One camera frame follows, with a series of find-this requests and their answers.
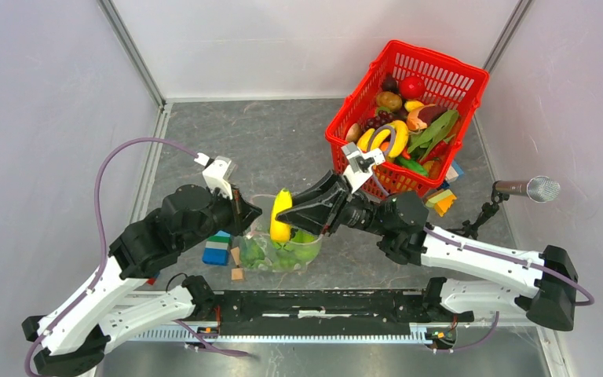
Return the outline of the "clear zip top bag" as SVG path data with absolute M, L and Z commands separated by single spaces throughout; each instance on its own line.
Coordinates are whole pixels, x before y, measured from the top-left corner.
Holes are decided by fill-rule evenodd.
M 291 239 L 286 243 L 272 241 L 269 220 L 274 199 L 274 195 L 266 194 L 251 197 L 252 204 L 262 209 L 262 215 L 237 239 L 240 265 L 258 272 L 303 272 L 320 253 L 323 237 L 292 229 Z

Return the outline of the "green toy lettuce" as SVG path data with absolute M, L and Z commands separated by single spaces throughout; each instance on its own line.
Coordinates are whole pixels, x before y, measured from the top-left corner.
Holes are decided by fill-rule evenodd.
M 273 272 L 279 265 L 265 253 L 265 246 L 256 238 L 240 238 L 240 266 L 248 270 Z

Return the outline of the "green toy lime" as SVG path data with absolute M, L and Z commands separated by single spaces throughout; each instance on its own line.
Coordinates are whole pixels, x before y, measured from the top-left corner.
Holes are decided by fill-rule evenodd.
M 321 246 L 321 240 L 314 240 L 308 243 L 295 243 L 292 247 L 292 252 L 298 261 L 309 263 L 320 253 Z

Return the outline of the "red toy tomato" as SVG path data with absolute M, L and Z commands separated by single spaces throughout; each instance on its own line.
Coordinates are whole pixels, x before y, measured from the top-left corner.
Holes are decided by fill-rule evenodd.
M 399 95 L 407 100 L 422 98 L 426 92 L 426 84 L 418 76 L 409 75 L 398 83 Z

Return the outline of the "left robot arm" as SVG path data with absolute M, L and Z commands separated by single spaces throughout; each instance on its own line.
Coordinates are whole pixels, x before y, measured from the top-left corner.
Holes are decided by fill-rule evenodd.
M 137 306 L 114 311 L 131 291 L 175 264 L 181 253 L 217 232 L 242 235 L 262 214 L 239 190 L 184 185 L 144 219 L 128 225 L 110 245 L 104 266 L 58 309 L 24 320 L 32 343 L 25 369 L 30 376 L 78 376 L 114 348 L 150 328 L 174 320 L 209 318 L 215 295 L 201 276 Z

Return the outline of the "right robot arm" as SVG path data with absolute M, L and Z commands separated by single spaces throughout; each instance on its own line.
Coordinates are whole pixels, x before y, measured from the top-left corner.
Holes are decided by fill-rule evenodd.
M 571 331 L 575 325 L 578 273 L 568 252 L 553 245 L 521 251 L 460 236 L 431 225 L 429 211 L 413 192 L 374 201 L 329 171 L 311 188 L 273 212 L 275 220 L 315 236 L 339 227 L 380 236 L 378 248 L 391 261 L 450 269 L 474 277 L 429 282 L 422 311 L 431 320 L 450 313 L 488 310 L 522 313 L 539 326 Z

